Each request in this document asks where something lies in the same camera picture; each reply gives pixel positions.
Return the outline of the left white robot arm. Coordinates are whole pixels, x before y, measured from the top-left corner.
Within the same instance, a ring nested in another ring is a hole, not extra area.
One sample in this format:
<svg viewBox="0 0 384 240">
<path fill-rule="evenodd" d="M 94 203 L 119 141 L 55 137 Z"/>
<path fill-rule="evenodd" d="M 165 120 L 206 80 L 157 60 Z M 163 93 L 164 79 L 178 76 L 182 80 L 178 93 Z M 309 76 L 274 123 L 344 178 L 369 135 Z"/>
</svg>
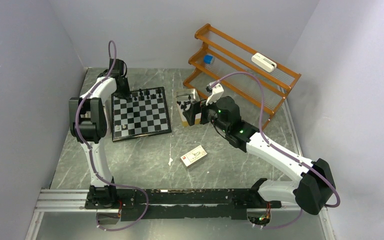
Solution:
<svg viewBox="0 0 384 240">
<path fill-rule="evenodd" d="M 106 208 L 114 207 L 119 200 L 104 148 L 108 130 L 105 103 L 112 95 L 119 99 L 131 96 L 127 65 L 117 58 L 110 59 L 109 69 L 97 77 L 89 90 L 68 102 L 70 133 L 80 143 L 89 164 L 91 182 L 87 199 Z"/>
</svg>

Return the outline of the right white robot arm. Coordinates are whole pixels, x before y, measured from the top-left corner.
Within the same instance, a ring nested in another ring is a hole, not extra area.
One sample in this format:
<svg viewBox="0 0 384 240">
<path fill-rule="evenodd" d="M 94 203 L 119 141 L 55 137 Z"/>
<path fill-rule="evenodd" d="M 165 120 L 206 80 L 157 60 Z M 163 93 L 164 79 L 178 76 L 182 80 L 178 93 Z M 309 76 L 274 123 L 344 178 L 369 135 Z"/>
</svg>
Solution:
<svg viewBox="0 0 384 240">
<path fill-rule="evenodd" d="M 193 126 L 196 116 L 200 124 L 211 124 L 228 143 L 245 153 L 257 156 L 289 177 L 288 181 L 261 180 L 256 190 L 250 193 L 250 202 L 262 207 L 271 201 L 296 203 L 303 211 L 318 215 L 328 200 L 336 197 L 337 207 L 340 197 L 336 190 L 333 174 L 327 161 L 316 161 L 295 154 L 267 137 L 256 126 L 242 119 L 240 108 L 230 97 L 206 104 L 202 101 L 188 101 L 181 108 L 187 124 Z"/>
</svg>

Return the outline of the black rook corner board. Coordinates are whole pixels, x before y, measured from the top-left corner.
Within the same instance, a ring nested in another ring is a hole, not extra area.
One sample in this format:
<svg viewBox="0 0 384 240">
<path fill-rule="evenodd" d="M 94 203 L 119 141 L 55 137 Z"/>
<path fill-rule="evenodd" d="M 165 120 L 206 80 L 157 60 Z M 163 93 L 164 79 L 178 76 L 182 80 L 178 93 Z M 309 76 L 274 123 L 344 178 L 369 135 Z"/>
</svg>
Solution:
<svg viewBox="0 0 384 240">
<path fill-rule="evenodd" d="M 158 88 L 158 89 L 157 89 L 157 94 L 158 94 L 158 97 L 159 97 L 159 98 L 162 97 L 162 89 L 161 89 L 161 88 Z"/>
</svg>

